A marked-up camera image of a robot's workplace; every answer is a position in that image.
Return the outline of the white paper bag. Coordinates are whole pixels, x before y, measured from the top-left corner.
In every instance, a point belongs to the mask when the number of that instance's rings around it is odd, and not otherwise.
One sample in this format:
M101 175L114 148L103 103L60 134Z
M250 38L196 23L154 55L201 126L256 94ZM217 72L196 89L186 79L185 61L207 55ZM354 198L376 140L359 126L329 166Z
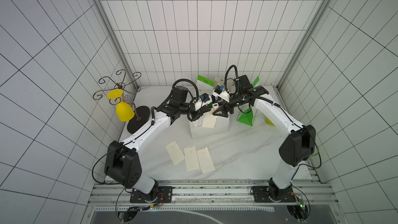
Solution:
M229 117L214 116L213 112L206 113L199 120L189 122L193 139L205 138L211 135L226 133L229 130Z

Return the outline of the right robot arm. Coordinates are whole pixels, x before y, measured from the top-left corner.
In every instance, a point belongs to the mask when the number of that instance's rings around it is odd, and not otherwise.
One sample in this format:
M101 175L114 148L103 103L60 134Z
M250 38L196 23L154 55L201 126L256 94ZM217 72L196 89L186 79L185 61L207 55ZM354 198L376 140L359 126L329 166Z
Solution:
M263 86L253 87L247 76L234 80L235 93L227 87L217 86L214 97L222 99L214 115L228 117L236 107L249 104L267 117L278 128L285 139L279 148L281 161L274 176L269 180L268 195L277 199L292 190L292 180L299 167L305 164L315 151L316 130L312 125L304 125L288 114L274 101Z

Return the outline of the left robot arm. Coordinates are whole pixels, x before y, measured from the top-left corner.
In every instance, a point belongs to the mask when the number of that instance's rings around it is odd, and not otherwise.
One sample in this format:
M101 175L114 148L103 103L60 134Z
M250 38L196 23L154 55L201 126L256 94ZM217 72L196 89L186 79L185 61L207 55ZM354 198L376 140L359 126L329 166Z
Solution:
M158 195L159 183L143 174L139 152L170 127L180 116L194 122L210 112L212 103L208 93L199 94L196 84L188 79L177 80L170 94L158 106L150 109L150 120L124 141L112 142L108 147L104 173L126 189L135 189L150 200Z

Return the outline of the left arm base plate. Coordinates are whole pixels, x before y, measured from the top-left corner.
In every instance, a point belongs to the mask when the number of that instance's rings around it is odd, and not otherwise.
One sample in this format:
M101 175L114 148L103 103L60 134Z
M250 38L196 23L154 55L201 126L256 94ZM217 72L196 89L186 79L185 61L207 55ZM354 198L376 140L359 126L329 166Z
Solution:
M156 186L149 194L134 189L131 193L130 203L137 204L159 204L171 203L173 196L173 187Z

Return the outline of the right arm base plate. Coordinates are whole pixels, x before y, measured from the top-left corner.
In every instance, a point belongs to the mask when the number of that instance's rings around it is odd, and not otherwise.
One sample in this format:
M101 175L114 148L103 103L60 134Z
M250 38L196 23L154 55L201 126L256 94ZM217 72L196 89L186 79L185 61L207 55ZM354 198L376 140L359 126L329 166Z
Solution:
M295 203L296 197L292 192L292 186L286 189L276 186L252 186L250 189L256 203Z

